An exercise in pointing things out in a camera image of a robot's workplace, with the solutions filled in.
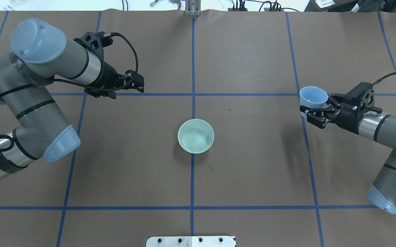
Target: mint green bowl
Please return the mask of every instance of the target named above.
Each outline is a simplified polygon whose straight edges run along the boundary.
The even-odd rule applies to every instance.
[[[190,119],[178,130],[178,142],[189,153],[204,153],[214,139],[213,128],[202,119]]]

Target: white label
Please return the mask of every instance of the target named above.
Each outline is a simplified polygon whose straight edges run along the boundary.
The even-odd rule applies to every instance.
[[[320,8],[326,8],[335,4],[333,0],[315,0],[315,2]]]

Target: robotic arm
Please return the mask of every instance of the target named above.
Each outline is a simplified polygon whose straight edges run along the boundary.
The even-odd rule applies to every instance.
[[[300,105],[307,121],[318,128],[324,129],[331,122],[393,149],[367,196],[371,203],[391,214],[396,213],[396,117],[375,107],[373,86],[395,74],[391,73],[373,84],[359,83],[346,95],[332,94],[326,101],[326,108]]]
[[[135,71],[121,75],[104,61],[103,48],[112,44],[113,36],[132,48]],[[120,89],[144,92],[135,50],[119,33],[88,32],[72,40],[40,19],[27,19],[12,34],[10,45],[12,51],[0,58],[0,104],[10,108],[21,126],[0,134],[0,180],[39,158],[57,161],[81,143],[45,86],[61,81],[83,86],[94,97],[113,99]]]

